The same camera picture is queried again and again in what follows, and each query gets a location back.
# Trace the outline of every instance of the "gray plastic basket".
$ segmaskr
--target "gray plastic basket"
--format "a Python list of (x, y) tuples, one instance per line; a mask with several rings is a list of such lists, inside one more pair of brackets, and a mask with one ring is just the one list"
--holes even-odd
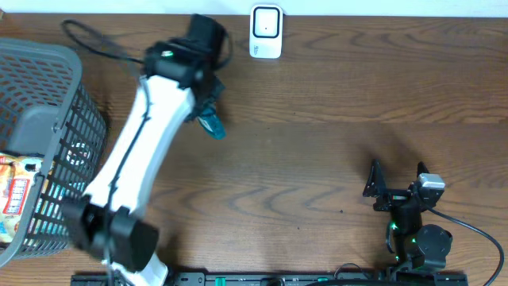
[(0, 267), (67, 247), (61, 200), (81, 195), (106, 144), (106, 124), (81, 75), (69, 48), (0, 39), (0, 151), (44, 155), (17, 233), (0, 250)]

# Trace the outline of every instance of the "wooden surface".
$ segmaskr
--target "wooden surface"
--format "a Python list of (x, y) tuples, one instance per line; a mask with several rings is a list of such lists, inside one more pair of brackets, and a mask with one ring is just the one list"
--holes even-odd
[[(189, 20), (7, 14), (0, 36), (74, 47), (58, 27), (67, 17), (135, 56), (182, 35)], [(196, 123), (177, 134), (147, 217), (160, 228), (163, 261), (215, 272), (393, 263), (384, 245), (389, 215), (361, 195), (373, 158), (393, 187), (414, 180), (423, 160), (448, 184), (437, 209), (508, 247), (508, 20), (286, 17), (282, 57), (255, 60), (248, 17), (216, 18), (234, 39), (233, 61), (218, 72), (228, 136), (215, 141)], [(112, 118), (110, 150), (134, 83), (116, 62), (78, 54), (88, 91)], [(447, 269), (483, 284), (498, 263), (496, 248), (432, 214), (423, 218), (453, 234)], [(0, 269), (0, 285), (65, 285), (79, 270), (102, 267), (70, 250), (12, 262)], [(508, 271), (495, 284), (508, 284)]]

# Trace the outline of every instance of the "food package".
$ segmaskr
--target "food package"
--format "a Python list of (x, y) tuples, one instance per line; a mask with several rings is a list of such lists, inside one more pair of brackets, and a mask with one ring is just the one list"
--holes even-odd
[(43, 158), (0, 153), (0, 245), (11, 243)]

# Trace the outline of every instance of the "white wall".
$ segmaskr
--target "white wall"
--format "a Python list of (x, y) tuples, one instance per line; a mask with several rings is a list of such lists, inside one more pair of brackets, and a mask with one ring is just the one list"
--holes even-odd
[(6, 12), (249, 14), (254, 4), (288, 15), (508, 17), (508, 0), (0, 0)]

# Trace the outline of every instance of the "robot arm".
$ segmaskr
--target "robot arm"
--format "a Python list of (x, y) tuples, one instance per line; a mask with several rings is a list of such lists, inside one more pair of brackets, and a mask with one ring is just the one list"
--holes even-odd
[(194, 15), (185, 38), (157, 42), (147, 50), (147, 79), (141, 79), (144, 86), (137, 90), (113, 152), (83, 197), (66, 198), (63, 204), (74, 246), (101, 260), (109, 257), (130, 284), (160, 286), (166, 280), (168, 267), (155, 254), (158, 230), (141, 219), (176, 131), (222, 89), (214, 70), (225, 35), (213, 19)]

